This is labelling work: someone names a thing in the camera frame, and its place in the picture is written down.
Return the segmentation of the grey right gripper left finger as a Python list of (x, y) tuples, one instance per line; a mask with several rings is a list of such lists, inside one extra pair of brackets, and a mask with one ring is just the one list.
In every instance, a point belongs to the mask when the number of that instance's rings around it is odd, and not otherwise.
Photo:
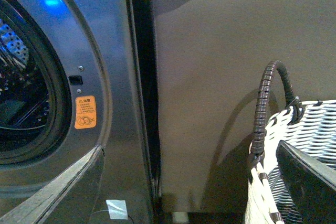
[(91, 149), (1, 223), (88, 223), (101, 180), (101, 146)]

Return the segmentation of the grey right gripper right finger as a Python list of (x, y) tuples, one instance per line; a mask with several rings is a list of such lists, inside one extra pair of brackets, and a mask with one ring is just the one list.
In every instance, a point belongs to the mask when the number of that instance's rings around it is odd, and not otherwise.
[(335, 170), (280, 141), (276, 158), (282, 179), (304, 223), (335, 223)]

